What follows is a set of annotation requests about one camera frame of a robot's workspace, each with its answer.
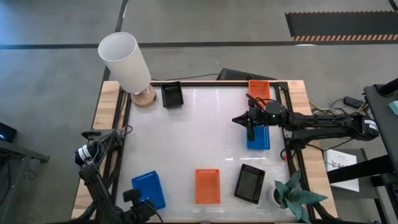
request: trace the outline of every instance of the table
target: table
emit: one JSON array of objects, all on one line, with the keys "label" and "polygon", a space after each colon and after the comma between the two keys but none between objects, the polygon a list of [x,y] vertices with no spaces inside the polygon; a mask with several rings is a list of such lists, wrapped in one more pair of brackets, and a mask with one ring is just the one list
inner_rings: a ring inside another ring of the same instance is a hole
[{"label": "table", "polygon": [[[221,81],[221,82],[242,82],[242,81]],[[302,114],[311,114],[310,105],[308,102],[307,92],[305,90],[304,81],[302,80],[287,80],[287,81],[272,81],[272,82],[287,82],[290,92],[290,100],[292,102],[293,110]],[[115,108],[117,107],[119,95],[119,83],[118,82],[104,82],[101,90],[101,94],[98,101],[98,106],[95,114],[95,120],[93,123],[93,129],[110,129],[114,123]],[[123,116],[116,119],[121,126],[121,120]],[[311,144],[319,146],[318,141],[312,141]],[[310,190],[318,194],[322,194],[328,197],[328,199],[321,202],[324,208],[337,217],[337,211],[335,202],[331,194],[331,188],[326,174],[325,165],[323,163],[322,152],[318,149],[307,146],[303,151],[303,160],[307,172],[307,179]],[[81,215],[86,207],[92,202],[91,196],[84,186],[82,180],[80,180],[75,203],[72,210],[71,218],[76,218]]]}]

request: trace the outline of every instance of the black metal frame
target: black metal frame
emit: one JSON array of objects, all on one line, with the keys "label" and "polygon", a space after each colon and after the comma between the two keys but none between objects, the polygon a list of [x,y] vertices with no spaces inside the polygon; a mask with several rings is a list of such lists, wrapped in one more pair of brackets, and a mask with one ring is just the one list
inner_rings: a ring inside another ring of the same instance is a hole
[{"label": "black metal frame", "polygon": [[[169,82],[152,82],[152,86],[161,86],[161,84],[164,83],[169,83]],[[247,86],[248,82],[247,81],[196,81],[196,82],[181,82],[181,86]],[[284,92],[285,98],[286,98],[286,107],[288,110],[293,111],[293,106],[292,102],[290,99],[290,93],[289,93],[289,87],[287,82],[270,82],[270,86],[273,86],[275,88],[275,93],[276,93],[276,98],[277,101],[282,102],[281,94],[280,91]],[[131,99],[129,97],[129,94],[123,91],[121,88],[119,90],[119,95],[118,95],[118,101],[116,103],[116,108],[115,108],[115,115],[113,119],[113,128],[117,128],[119,119],[123,110],[123,101],[127,102],[126,109],[124,111],[124,118],[123,118],[123,126],[127,125],[128,119],[129,119],[129,111],[130,111],[130,105],[131,105]],[[282,134],[284,137],[284,142],[285,142],[285,147],[287,148],[287,142],[286,142],[286,137],[285,137],[285,131],[282,129]],[[123,141],[123,146],[121,150],[119,151],[117,158],[116,158],[116,163],[115,167],[113,169],[113,173],[117,174],[117,177],[113,180],[112,184],[112,192],[111,192],[111,197],[112,201],[115,202],[116,200],[116,194],[118,190],[118,182],[119,182],[119,171],[121,167],[121,161],[122,161],[122,156],[123,156],[123,149],[124,149],[124,141]],[[286,150],[288,160],[292,161],[292,150]],[[301,152],[301,149],[297,150],[297,159],[298,159],[298,166],[299,169],[302,171],[302,180],[304,184],[307,186],[308,184],[308,179],[307,179],[307,173],[305,170],[305,164],[304,164],[304,159],[303,155]],[[109,152],[108,155],[106,156],[106,162],[105,162],[105,168],[104,168],[104,179],[106,180],[109,178],[109,171],[111,168],[111,161],[112,161],[112,156],[113,156],[113,151]],[[289,173],[292,175],[292,166],[294,166],[293,162],[288,163],[289,167]],[[308,214],[310,215],[310,218],[315,218],[315,212],[313,209],[313,206],[309,205],[308,206]],[[96,221],[99,221],[99,215],[97,214],[95,217]]]}]

